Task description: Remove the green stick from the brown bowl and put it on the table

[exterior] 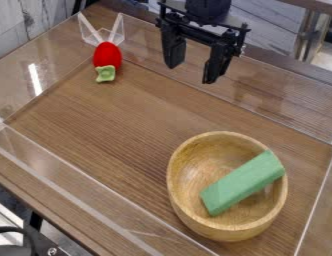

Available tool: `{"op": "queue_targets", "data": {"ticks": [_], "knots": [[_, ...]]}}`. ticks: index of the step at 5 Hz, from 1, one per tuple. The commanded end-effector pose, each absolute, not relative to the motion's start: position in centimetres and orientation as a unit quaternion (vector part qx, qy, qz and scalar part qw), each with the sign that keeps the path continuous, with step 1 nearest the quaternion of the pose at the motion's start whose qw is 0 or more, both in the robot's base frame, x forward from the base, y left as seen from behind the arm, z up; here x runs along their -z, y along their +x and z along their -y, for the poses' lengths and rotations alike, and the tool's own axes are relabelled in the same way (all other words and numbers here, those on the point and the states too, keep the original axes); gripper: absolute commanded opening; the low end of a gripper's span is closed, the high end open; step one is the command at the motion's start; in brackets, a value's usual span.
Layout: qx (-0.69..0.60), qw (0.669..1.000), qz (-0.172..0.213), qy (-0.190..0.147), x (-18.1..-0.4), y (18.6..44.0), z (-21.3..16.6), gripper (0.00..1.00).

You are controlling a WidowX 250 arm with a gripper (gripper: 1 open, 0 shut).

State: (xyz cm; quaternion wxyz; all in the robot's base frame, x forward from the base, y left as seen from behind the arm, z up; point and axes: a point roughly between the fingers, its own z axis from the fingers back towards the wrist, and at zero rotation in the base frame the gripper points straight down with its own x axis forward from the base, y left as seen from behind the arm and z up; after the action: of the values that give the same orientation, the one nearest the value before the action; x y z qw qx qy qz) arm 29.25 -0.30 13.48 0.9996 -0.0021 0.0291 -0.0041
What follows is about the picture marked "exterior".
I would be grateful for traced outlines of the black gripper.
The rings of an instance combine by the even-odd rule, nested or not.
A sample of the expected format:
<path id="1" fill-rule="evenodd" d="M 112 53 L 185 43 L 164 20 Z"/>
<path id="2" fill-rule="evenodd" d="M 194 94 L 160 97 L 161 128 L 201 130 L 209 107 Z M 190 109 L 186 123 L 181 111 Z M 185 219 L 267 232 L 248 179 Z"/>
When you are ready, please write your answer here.
<path id="1" fill-rule="evenodd" d="M 162 50 L 165 64 L 174 69 L 185 61 L 188 37 L 212 47 L 205 63 L 204 84 L 213 84 L 227 73 L 233 56 L 239 56 L 245 46 L 251 27 L 231 15 L 231 1 L 160 1 L 157 26 L 162 27 Z"/>

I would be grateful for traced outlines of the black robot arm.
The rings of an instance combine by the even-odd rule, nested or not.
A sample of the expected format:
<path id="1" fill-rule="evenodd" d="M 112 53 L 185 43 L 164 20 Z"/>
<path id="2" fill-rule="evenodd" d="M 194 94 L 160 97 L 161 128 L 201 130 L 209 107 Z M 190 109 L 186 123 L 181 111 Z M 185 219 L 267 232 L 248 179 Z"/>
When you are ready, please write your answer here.
<path id="1" fill-rule="evenodd" d="M 232 0 L 160 0 L 158 5 L 156 26 L 166 66 L 174 69 L 185 62 L 188 39 L 209 46 L 202 83 L 213 84 L 244 52 L 249 25 L 229 17 Z"/>

